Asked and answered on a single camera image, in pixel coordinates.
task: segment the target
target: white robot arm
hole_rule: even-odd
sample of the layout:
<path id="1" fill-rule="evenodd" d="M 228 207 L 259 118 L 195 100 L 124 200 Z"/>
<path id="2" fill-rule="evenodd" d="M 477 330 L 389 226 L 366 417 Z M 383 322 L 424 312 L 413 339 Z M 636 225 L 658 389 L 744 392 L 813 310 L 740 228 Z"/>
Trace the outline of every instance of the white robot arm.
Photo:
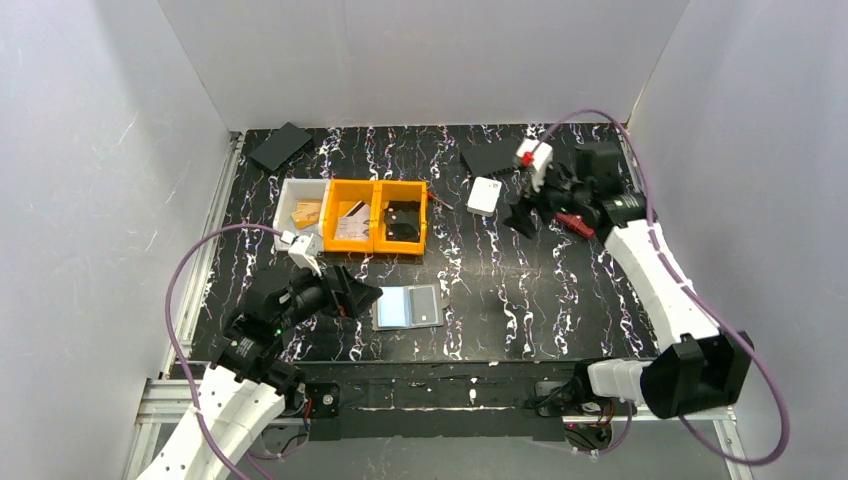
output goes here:
<path id="1" fill-rule="evenodd" d="M 304 396 L 303 373 L 279 361 L 282 333 L 319 311 L 355 318 L 382 295 L 344 267 L 321 269 L 312 236 L 297 237 L 288 253 L 301 270 L 282 287 L 274 272 L 256 272 L 223 332 L 228 343 L 203 375 L 200 407 L 186 411 L 139 479 L 226 478 L 230 471 L 219 457 L 237 462 L 283 413 L 287 398 Z M 220 452 L 206 441 L 199 421 Z"/>
<path id="2" fill-rule="evenodd" d="M 659 223 L 649 224 L 644 195 L 626 191 L 619 170 L 620 150 L 611 144 L 580 145 L 575 154 L 572 171 L 553 161 L 550 145 L 525 139 L 516 152 L 516 163 L 530 171 L 531 182 L 510 206 L 512 215 L 504 223 L 532 237 L 533 211 L 543 224 L 562 210 L 578 215 L 627 274 L 650 316 L 662 353 L 653 361 L 582 361 L 567 388 L 553 392 L 560 397 L 559 404 L 618 398 L 647 404 L 657 417 L 670 418 L 735 403 L 751 359 L 683 292 L 683 285 L 692 288 L 689 280 L 669 275 L 660 255 L 674 271 L 681 269 Z M 740 336 L 750 344 L 744 333 Z"/>
<path id="3" fill-rule="evenodd" d="M 221 451 L 233 461 L 247 452 L 286 406 L 285 395 L 276 393 L 274 387 L 250 380 L 237 382 L 236 374 L 222 366 L 206 370 L 199 393 L 203 420 Z M 229 473 L 204 440 L 192 408 L 138 478 L 220 480 Z"/>

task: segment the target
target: white storage bin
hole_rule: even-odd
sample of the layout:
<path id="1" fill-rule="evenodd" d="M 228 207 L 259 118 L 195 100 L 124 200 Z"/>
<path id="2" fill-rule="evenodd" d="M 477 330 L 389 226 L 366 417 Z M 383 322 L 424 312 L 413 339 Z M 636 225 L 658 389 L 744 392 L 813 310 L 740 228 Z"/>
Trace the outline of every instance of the white storage bin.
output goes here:
<path id="1" fill-rule="evenodd" d="M 274 215 L 274 229 L 279 231 L 288 230 L 295 235 L 312 233 L 316 235 L 318 251 L 324 251 L 324 208 L 327 206 L 327 193 L 330 191 L 330 180 L 311 178 L 287 178 L 283 180 L 283 188 L 280 191 L 280 201 L 277 204 L 277 213 Z M 291 214 L 294 213 L 298 201 L 321 200 L 321 216 L 318 223 L 298 230 L 294 226 Z M 280 237 L 274 237 L 274 247 L 278 252 L 287 252 L 289 244 L 283 243 Z"/>

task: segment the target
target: red part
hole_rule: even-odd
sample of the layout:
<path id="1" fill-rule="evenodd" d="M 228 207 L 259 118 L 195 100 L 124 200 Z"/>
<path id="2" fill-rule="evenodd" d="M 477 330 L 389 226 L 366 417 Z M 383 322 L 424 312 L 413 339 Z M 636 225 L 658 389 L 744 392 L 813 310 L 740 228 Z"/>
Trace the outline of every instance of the red part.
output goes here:
<path id="1" fill-rule="evenodd" d="M 583 223 L 583 219 L 579 215 L 570 213 L 557 213 L 556 219 L 559 223 L 568 227 L 572 232 L 580 235 L 583 238 L 592 238 L 595 236 L 595 231 Z"/>
<path id="2" fill-rule="evenodd" d="M 312 411 L 312 399 L 309 399 L 309 403 L 306 404 L 306 413 L 303 414 L 304 420 L 309 420 L 309 412 Z"/>
<path id="3" fill-rule="evenodd" d="M 524 155 L 521 156 L 521 164 L 525 167 L 533 165 L 533 152 L 524 152 Z"/>

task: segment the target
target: white panel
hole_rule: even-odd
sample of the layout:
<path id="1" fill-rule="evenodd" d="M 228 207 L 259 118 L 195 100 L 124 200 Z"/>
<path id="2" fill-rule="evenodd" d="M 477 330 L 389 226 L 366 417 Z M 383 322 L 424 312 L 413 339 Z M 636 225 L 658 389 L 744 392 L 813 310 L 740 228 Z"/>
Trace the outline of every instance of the white panel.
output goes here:
<path id="1" fill-rule="evenodd" d="M 677 260 L 786 395 L 758 479 L 848 478 L 845 45 L 845 2 L 693 0 L 631 122 Z M 748 456 L 771 451 L 758 373 L 737 411 Z"/>
<path id="2" fill-rule="evenodd" d="M 0 478 L 118 478 L 229 135 L 159 6 L 0 8 Z"/>
<path id="3" fill-rule="evenodd" d="M 627 119 L 687 0 L 159 0 L 231 130 Z"/>
<path id="4" fill-rule="evenodd" d="M 642 370 L 651 362 L 611 359 L 589 365 L 589 382 L 592 392 L 600 397 L 611 397 L 633 402 L 637 407 L 645 403 L 642 396 Z"/>

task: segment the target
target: orange storage bin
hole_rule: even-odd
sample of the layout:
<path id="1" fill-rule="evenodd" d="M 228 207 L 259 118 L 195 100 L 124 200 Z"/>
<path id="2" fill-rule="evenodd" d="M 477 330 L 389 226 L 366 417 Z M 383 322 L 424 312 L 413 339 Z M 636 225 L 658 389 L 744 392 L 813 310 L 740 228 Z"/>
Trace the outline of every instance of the orange storage bin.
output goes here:
<path id="1" fill-rule="evenodd" d="M 381 212 L 379 182 L 370 180 L 332 180 L 324 207 L 324 251 L 326 252 L 374 252 L 377 238 L 377 218 Z M 337 240 L 336 230 L 339 217 L 344 216 L 358 202 L 371 207 L 368 240 Z"/>
<path id="2" fill-rule="evenodd" d="M 374 236 L 374 251 L 378 253 L 405 253 L 409 255 L 424 255 L 427 241 L 427 182 L 403 182 L 380 180 L 377 208 L 371 211 L 372 218 L 376 213 L 376 234 Z M 385 210 L 389 202 L 420 202 L 419 222 L 421 235 L 418 242 L 394 242 L 386 240 Z"/>

